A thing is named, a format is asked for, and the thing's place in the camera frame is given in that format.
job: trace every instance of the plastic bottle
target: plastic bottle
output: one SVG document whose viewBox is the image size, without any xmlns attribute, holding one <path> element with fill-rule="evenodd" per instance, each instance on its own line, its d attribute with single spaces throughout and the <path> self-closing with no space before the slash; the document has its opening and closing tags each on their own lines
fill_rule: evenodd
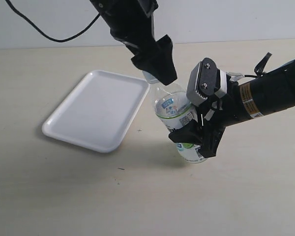
<svg viewBox="0 0 295 236">
<path fill-rule="evenodd" d="M 192 119 L 197 120 L 195 107 L 187 99 L 186 91 L 176 83 L 164 86 L 148 73 L 144 73 L 150 84 L 150 96 L 156 115 L 171 132 L 180 129 Z M 201 163 L 206 159 L 199 153 L 199 145 L 177 143 L 180 155 L 190 163 Z"/>
</svg>

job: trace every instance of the white tray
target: white tray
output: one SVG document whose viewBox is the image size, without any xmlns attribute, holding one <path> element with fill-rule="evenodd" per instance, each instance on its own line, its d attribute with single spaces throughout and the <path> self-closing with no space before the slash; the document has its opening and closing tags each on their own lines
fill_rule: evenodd
<svg viewBox="0 0 295 236">
<path fill-rule="evenodd" d="M 124 138 L 148 88 L 143 79 L 92 71 L 44 122 L 42 131 L 94 151 L 113 151 Z"/>
</svg>

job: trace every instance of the white table surface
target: white table surface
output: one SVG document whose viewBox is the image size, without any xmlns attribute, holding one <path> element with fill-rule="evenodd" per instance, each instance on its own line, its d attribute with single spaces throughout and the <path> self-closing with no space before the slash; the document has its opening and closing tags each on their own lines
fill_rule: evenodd
<svg viewBox="0 0 295 236">
<path fill-rule="evenodd" d="M 268 51 L 267 71 L 295 58 L 295 40 L 180 44 L 174 58 L 186 86 L 204 57 L 253 73 Z M 130 58 L 125 47 L 0 50 L 0 236 L 295 236 L 295 108 L 227 128 L 202 164 L 179 157 L 149 97 L 111 154 L 43 136 L 87 72 L 142 77 Z"/>
</svg>

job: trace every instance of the white wall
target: white wall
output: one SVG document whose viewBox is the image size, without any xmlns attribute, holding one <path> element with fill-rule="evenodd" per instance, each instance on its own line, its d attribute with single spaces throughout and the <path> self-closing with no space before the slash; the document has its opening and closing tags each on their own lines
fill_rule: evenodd
<svg viewBox="0 0 295 236">
<path fill-rule="evenodd" d="M 12 0 L 48 35 L 69 37 L 97 14 L 89 0 Z M 155 36 L 175 43 L 295 38 L 295 0 L 158 0 Z M 0 48 L 116 45 L 98 20 L 67 43 L 43 38 L 0 0 Z"/>
</svg>

